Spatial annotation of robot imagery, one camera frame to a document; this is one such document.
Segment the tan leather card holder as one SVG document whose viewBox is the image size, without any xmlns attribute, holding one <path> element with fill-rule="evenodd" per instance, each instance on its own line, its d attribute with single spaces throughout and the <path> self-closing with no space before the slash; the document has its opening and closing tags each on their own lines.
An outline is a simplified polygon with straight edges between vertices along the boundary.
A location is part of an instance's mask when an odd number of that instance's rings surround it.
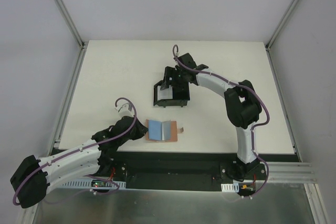
<svg viewBox="0 0 336 224">
<path fill-rule="evenodd" d="M 184 128 L 178 128 L 176 121 L 146 120 L 145 126 L 148 128 L 145 139 L 150 142 L 177 142 L 178 135 L 184 132 Z"/>
</svg>

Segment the black card tray box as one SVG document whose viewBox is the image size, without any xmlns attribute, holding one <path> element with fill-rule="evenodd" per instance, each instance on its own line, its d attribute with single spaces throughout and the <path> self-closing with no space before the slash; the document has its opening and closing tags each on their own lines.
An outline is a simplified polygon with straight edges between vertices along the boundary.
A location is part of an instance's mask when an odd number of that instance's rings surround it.
<svg viewBox="0 0 336 224">
<path fill-rule="evenodd" d="M 181 87 L 169 87 L 161 90 L 163 80 L 156 83 L 153 87 L 153 105 L 159 107 L 179 106 L 185 107 L 190 100 L 190 89 L 188 83 L 183 83 Z"/>
</svg>

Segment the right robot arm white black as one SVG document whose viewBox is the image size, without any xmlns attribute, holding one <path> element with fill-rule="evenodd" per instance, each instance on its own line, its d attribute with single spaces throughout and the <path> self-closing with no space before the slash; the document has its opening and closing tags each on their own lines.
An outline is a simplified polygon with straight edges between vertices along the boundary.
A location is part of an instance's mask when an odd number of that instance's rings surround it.
<svg viewBox="0 0 336 224">
<path fill-rule="evenodd" d="M 207 88 L 224 98 L 227 117 L 236 128 L 238 142 L 236 162 L 226 169 L 226 175 L 239 182 L 250 178 L 260 163 L 255 152 L 253 126 L 262 112 L 252 83 L 248 80 L 237 84 L 224 81 L 212 74 L 208 66 L 197 65 L 186 53 L 178 57 L 175 67 L 165 67 L 163 79 L 154 85 L 154 106 L 186 106 L 190 100 L 190 84 Z"/>
</svg>

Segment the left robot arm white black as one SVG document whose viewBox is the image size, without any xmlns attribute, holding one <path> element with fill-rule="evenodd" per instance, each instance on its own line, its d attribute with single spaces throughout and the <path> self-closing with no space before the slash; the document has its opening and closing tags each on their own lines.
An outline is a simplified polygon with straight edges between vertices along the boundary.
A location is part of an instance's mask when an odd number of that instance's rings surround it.
<svg viewBox="0 0 336 224">
<path fill-rule="evenodd" d="M 147 131 L 138 119 L 124 116 L 77 147 L 47 157 L 27 156 L 10 178 L 15 192 L 13 204 L 29 208 L 72 179 L 95 173 L 108 175 L 110 159 L 118 148 L 129 140 L 144 137 Z"/>
</svg>

